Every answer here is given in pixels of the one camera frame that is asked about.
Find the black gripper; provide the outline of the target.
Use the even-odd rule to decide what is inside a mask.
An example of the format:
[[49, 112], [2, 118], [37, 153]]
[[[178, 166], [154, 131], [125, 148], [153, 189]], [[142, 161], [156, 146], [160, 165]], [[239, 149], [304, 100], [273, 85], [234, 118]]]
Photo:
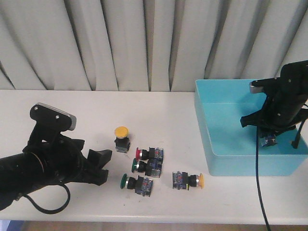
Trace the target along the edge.
[[241, 126], [268, 127], [280, 134], [294, 130], [295, 126], [308, 118], [303, 105], [308, 100], [307, 82], [279, 81], [276, 90], [265, 93], [267, 99], [263, 109], [242, 116]]
[[108, 170], [103, 167], [111, 160], [112, 150], [89, 149], [87, 160], [98, 169], [87, 169], [87, 160], [82, 154], [85, 141], [58, 134], [52, 141], [28, 143], [23, 149], [38, 157], [43, 166], [46, 184], [80, 182], [102, 185], [107, 181]]

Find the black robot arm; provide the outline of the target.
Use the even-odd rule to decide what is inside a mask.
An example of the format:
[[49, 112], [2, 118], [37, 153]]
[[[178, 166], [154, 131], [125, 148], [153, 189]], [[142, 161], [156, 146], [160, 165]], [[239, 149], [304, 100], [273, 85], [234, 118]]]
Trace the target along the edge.
[[[69, 204], [71, 194], [67, 183], [88, 183], [102, 185], [107, 181], [108, 170], [103, 167], [111, 160], [112, 151], [89, 150], [84, 157], [84, 140], [59, 136], [54, 142], [40, 140], [26, 146], [22, 153], [0, 160], [0, 208], [6, 209], [22, 197], [45, 214], [56, 214]], [[58, 209], [40, 207], [30, 193], [46, 186], [63, 187], [67, 193], [66, 202]]]
[[264, 93], [259, 111], [241, 117], [242, 127], [258, 126], [265, 131], [282, 133], [308, 118], [303, 105], [308, 100], [308, 62], [285, 64], [277, 78], [250, 82], [251, 93]]

